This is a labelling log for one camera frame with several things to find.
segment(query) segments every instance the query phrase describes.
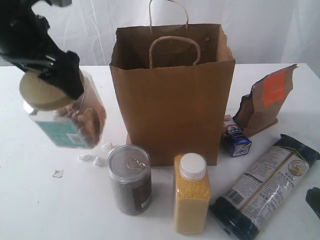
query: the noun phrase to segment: package label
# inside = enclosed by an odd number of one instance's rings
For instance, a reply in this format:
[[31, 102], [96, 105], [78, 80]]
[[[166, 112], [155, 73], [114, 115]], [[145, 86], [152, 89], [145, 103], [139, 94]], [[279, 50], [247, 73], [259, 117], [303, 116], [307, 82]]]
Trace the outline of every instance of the package label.
[[59, 147], [88, 147], [83, 137], [78, 133], [72, 121], [35, 121], [48, 137]]
[[224, 198], [260, 230], [308, 170], [306, 161], [273, 146], [247, 169]]

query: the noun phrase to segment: brown paper bag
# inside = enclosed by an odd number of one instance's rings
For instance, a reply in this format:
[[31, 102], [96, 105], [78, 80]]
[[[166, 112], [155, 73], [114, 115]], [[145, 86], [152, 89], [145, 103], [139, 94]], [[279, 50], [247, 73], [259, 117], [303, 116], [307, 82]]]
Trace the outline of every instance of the brown paper bag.
[[116, 36], [110, 70], [131, 143], [153, 166], [189, 152], [216, 165], [235, 67], [222, 27], [137, 26]]
[[294, 88], [292, 75], [296, 68], [294, 64], [265, 76], [242, 97], [233, 119], [248, 138], [278, 122], [277, 115]]

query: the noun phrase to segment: metal can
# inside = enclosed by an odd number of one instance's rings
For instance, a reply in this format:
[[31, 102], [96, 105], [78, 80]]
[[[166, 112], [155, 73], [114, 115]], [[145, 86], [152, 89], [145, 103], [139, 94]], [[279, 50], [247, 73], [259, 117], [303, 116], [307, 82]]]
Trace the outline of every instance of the metal can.
[[118, 209], [127, 215], [142, 213], [152, 198], [149, 154], [139, 146], [123, 145], [110, 154], [108, 161]]

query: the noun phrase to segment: white table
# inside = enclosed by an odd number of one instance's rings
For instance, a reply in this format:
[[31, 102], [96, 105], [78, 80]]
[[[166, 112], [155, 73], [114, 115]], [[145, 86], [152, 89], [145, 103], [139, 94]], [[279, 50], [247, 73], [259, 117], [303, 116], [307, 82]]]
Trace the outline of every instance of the white table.
[[[289, 64], [239, 64], [235, 67], [227, 114], [238, 110], [241, 96], [256, 81]], [[93, 76], [107, 110], [101, 143], [124, 144], [126, 129], [108, 66], [84, 66]], [[0, 239], [1, 240], [163, 240], [229, 239], [208, 216], [202, 235], [184, 236], [173, 230], [173, 169], [152, 169], [153, 200], [141, 215], [120, 213], [109, 183], [108, 168], [78, 160], [94, 150], [57, 148], [23, 110], [15, 67], [0, 67]], [[302, 137], [320, 149], [320, 79], [306, 64], [293, 73], [294, 89], [279, 115], [279, 123], [251, 138], [250, 153], [230, 158], [220, 150], [218, 165], [209, 167], [213, 199], [263, 154], [280, 133]], [[53, 178], [55, 170], [62, 178]], [[278, 208], [258, 240], [319, 239], [320, 220], [305, 201], [309, 188], [320, 187], [317, 162], [289, 199]]]

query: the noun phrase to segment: black object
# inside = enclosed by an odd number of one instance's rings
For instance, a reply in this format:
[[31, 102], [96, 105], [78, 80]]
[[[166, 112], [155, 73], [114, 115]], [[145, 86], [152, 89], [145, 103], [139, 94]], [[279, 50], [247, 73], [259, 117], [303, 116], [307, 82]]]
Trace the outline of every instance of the black object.
[[[76, 100], [84, 92], [78, 55], [63, 52], [48, 35], [50, 25], [36, 15], [32, 6], [40, 0], [0, 1], [0, 56], [27, 72], [37, 70], [39, 78]], [[44, 0], [65, 7], [72, 0]]]
[[306, 202], [320, 219], [320, 189], [314, 187], [306, 192]]
[[[281, 139], [274, 146], [294, 151], [309, 163], [310, 168], [320, 159], [317, 151], [285, 134], [281, 134]], [[319, 198], [317, 199], [318, 202], [313, 201], [316, 205], [319, 204]], [[209, 211], [224, 225], [228, 234], [233, 233], [240, 240], [253, 240], [259, 233], [255, 224], [222, 196], [209, 206]]]

